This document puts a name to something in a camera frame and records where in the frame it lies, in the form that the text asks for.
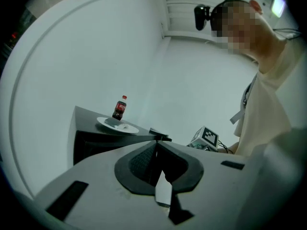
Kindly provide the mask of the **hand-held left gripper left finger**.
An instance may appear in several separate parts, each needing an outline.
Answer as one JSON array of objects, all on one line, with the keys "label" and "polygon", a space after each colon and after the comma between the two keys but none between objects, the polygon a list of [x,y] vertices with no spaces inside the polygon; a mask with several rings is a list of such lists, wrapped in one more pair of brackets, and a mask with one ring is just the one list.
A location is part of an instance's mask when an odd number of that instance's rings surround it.
[{"label": "hand-held left gripper left finger", "polygon": [[153,196],[135,195],[116,179],[116,161],[148,145],[141,142],[88,157],[47,184],[35,203],[47,209],[73,182],[88,186],[64,222],[82,230],[170,230],[172,222]]}]

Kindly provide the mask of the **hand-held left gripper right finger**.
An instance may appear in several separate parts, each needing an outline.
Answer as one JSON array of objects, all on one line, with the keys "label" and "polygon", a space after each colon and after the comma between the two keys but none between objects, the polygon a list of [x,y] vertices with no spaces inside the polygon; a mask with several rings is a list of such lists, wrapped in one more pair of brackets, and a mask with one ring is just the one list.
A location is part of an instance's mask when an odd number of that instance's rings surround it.
[{"label": "hand-held left gripper right finger", "polygon": [[172,182],[175,202],[169,216],[157,221],[159,230],[256,230],[256,211],[251,199],[258,177],[258,152],[243,157],[203,151],[172,142],[157,142],[160,152],[176,154],[185,176],[203,168],[194,188]]}]

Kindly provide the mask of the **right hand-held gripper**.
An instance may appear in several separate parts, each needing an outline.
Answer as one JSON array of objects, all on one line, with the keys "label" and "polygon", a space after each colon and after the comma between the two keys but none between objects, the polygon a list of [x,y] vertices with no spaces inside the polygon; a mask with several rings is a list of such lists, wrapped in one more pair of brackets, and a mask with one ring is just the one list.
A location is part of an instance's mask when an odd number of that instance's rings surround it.
[{"label": "right hand-held gripper", "polygon": [[192,138],[188,147],[217,152],[219,136],[208,129],[206,126],[201,127]]}]

